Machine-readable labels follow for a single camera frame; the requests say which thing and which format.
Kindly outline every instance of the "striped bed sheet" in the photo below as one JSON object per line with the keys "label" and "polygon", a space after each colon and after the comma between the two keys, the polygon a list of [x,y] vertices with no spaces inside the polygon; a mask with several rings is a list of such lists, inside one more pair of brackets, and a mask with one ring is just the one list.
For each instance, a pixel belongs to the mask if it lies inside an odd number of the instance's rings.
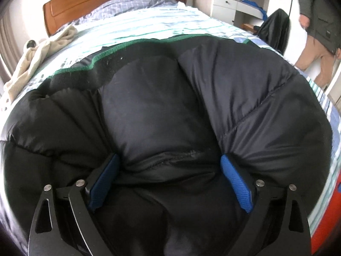
{"label": "striped bed sheet", "polygon": [[[112,46],[141,38],[165,39],[180,34],[211,34],[217,37],[234,39],[236,42],[244,42],[249,39],[259,47],[272,49],[258,37],[222,21],[210,18],[195,8],[186,7],[183,3],[126,12],[115,17],[81,24],[76,27],[78,34],[74,41],[47,59],[38,68],[33,78],[13,102],[11,108],[3,113],[0,120],[2,126],[11,109],[28,91],[36,89],[45,78],[53,76],[57,70],[72,66],[84,57],[101,50],[103,46]],[[308,80],[332,127],[329,176],[315,208],[308,217],[311,235],[313,235],[331,199],[341,168],[341,118],[337,109],[323,91],[309,77],[303,73],[301,74]]]}

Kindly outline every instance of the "blue gripper pad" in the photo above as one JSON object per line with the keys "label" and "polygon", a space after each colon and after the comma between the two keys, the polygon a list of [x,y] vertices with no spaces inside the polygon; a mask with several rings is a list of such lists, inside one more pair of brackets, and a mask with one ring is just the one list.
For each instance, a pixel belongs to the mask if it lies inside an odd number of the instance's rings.
{"label": "blue gripper pad", "polygon": [[236,163],[233,164],[226,155],[223,155],[220,159],[220,165],[223,170],[223,174],[230,181],[232,188],[237,196],[239,205],[247,213],[250,213],[253,209],[253,191],[250,175],[245,172],[238,172]]}
{"label": "blue gripper pad", "polygon": [[92,212],[102,207],[111,188],[111,184],[118,174],[119,168],[120,158],[115,154],[90,190],[88,209]]}

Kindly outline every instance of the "beige curtain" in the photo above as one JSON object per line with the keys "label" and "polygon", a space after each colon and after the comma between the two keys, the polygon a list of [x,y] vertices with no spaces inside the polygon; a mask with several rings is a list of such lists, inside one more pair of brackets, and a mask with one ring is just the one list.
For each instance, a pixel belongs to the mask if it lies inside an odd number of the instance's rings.
{"label": "beige curtain", "polygon": [[10,80],[21,54],[17,48],[10,20],[9,10],[0,20],[0,78],[3,83]]}

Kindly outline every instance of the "dark gray jacket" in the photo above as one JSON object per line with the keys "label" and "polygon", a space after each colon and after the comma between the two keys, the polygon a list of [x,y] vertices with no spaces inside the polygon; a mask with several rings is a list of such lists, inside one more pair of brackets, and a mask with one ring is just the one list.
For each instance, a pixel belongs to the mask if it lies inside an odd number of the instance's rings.
{"label": "dark gray jacket", "polygon": [[331,53],[341,47],[341,18],[326,0],[298,0],[300,14],[310,19],[307,33],[320,41]]}

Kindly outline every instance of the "blue object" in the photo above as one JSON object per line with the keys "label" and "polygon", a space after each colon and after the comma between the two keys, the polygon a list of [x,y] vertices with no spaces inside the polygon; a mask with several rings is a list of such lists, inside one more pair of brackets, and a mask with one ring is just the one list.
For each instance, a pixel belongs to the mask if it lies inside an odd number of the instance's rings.
{"label": "blue object", "polygon": [[220,165],[223,170],[223,174],[232,185],[239,205],[249,214],[253,209],[251,190],[226,155],[221,157]]}
{"label": "blue object", "polygon": [[90,190],[88,209],[92,212],[102,207],[108,191],[111,188],[111,184],[118,174],[119,168],[120,158],[115,154]]}
{"label": "blue object", "polygon": [[244,2],[245,4],[248,4],[250,6],[253,6],[255,8],[258,8],[260,10],[260,12],[263,14],[263,21],[267,20],[268,15],[266,14],[266,11],[263,10],[263,8],[261,8],[259,5],[257,5],[256,2],[250,1],[250,0],[242,0],[242,2]]}

